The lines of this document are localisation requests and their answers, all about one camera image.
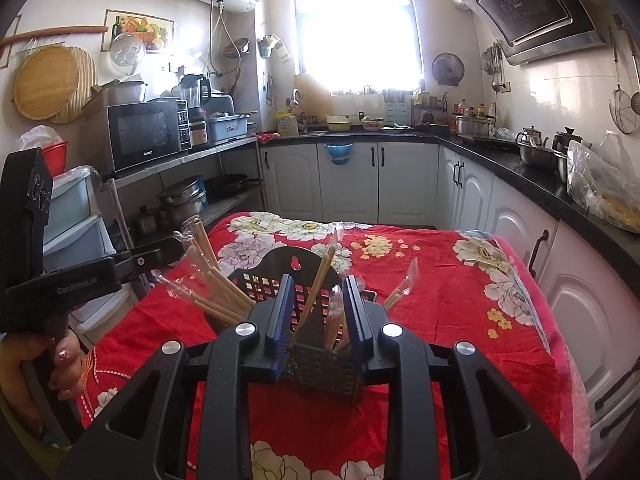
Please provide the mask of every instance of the pink tablecloth edge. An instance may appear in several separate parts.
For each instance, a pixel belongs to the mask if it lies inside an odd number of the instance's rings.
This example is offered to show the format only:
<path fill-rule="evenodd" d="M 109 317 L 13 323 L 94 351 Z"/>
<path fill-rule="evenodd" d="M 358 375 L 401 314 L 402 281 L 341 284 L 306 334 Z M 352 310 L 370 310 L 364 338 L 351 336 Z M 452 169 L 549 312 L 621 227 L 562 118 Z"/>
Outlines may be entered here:
<path fill-rule="evenodd" d="M 591 443 L 591 426 L 587 393 L 578 373 L 574 358 L 562 338 L 556 319 L 546 302 L 546 298 L 531 277 L 529 270 L 519 259 L 504 238 L 496 236 L 510 262 L 515 265 L 518 277 L 522 280 L 533 303 L 538 319 L 549 343 L 550 353 L 556 362 L 560 379 L 560 440 L 578 465 L 582 478 L 586 477 Z"/>

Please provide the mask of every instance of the basket hanging hole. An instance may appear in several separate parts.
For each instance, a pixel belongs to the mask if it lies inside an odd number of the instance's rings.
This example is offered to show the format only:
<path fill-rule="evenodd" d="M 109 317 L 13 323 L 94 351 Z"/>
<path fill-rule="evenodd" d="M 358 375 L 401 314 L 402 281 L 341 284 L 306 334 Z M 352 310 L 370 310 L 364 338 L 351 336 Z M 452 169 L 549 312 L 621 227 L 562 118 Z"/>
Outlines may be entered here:
<path fill-rule="evenodd" d="M 300 265 L 300 262 L 298 261 L 298 257 L 297 256 L 292 256 L 291 257 L 291 268 L 293 270 L 300 270 L 302 268 L 302 266 Z"/>

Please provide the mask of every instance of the cabinet door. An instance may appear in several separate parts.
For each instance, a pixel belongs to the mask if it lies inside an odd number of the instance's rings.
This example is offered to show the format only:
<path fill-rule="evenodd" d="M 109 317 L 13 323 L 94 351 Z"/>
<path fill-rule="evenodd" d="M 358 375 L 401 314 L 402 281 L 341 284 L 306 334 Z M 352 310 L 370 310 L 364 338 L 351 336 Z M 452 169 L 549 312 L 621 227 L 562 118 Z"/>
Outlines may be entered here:
<path fill-rule="evenodd" d="M 548 232 L 547 239 L 538 245 L 533 263 L 536 280 L 545 266 L 557 228 L 558 222 L 551 215 L 499 178 L 494 179 L 485 231 L 507 240 L 525 265 L 529 265 L 538 239 L 543 237 L 545 230 Z"/>
<path fill-rule="evenodd" d="M 435 225 L 437 144 L 378 143 L 378 222 Z"/>
<path fill-rule="evenodd" d="M 460 187 L 454 179 L 458 176 L 460 158 L 449 148 L 440 147 L 438 162 L 438 192 L 436 197 L 436 227 L 440 230 L 454 229 L 458 216 Z"/>
<path fill-rule="evenodd" d="M 479 164 L 462 158 L 456 177 L 460 183 L 458 198 L 458 217 L 454 229 L 471 231 L 483 230 L 486 224 L 486 212 L 491 200 L 494 174 Z"/>
<path fill-rule="evenodd" d="M 273 146 L 260 151 L 271 211 L 284 218 L 322 221 L 316 146 Z"/>
<path fill-rule="evenodd" d="M 622 416 L 611 427 L 614 421 L 608 414 L 615 409 L 622 415 L 638 398 L 635 373 L 606 402 L 597 404 L 640 356 L 640 302 L 600 255 L 562 222 L 539 285 L 584 381 L 592 457 L 602 457 L 628 421 Z M 603 424 L 608 426 L 604 436 Z"/>
<path fill-rule="evenodd" d="M 378 146 L 354 142 L 349 160 L 338 165 L 318 144 L 322 221 L 378 223 Z"/>

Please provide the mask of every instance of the cutting board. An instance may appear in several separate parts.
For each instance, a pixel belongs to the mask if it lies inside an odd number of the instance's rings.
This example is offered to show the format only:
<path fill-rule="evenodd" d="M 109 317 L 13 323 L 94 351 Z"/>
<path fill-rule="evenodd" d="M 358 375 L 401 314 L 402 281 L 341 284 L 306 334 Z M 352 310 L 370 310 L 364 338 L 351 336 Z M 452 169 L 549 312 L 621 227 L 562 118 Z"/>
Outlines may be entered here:
<path fill-rule="evenodd" d="M 319 123 L 326 122 L 326 116 L 332 114 L 329 90 L 311 74 L 296 74 L 293 76 L 293 86 L 300 90 L 302 96 L 295 113 L 305 112 L 309 119 L 316 116 Z"/>
<path fill-rule="evenodd" d="M 91 98 L 91 87 L 98 84 L 98 73 L 95 69 L 94 58 L 79 48 L 69 47 L 78 66 L 78 87 L 62 110 L 49 119 L 54 124 L 67 124 L 75 121 L 82 114 L 82 107 Z"/>
<path fill-rule="evenodd" d="M 78 65 L 68 48 L 40 48 L 18 70 L 15 106 L 28 119 L 49 119 L 65 107 L 78 88 L 78 80 Z"/>

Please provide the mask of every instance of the hand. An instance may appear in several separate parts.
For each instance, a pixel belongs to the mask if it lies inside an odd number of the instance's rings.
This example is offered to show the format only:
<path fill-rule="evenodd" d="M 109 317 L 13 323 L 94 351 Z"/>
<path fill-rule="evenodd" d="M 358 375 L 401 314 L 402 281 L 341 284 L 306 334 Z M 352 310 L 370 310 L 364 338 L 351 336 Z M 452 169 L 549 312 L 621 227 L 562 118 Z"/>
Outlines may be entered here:
<path fill-rule="evenodd" d="M 48 336 L 31 333 L 7 334 L 0 341 L 0 389 L 16 418 L 36 437 L 42 433 L 42 416 L 31 399 L 20 363 L 34 360 L 47 349 L 52 351 L 55 366 L 49 388 L 60 390 L 60 400 L 80 395 L 82 361 L 80 344 L 73 332 L 57 345 Z"/>

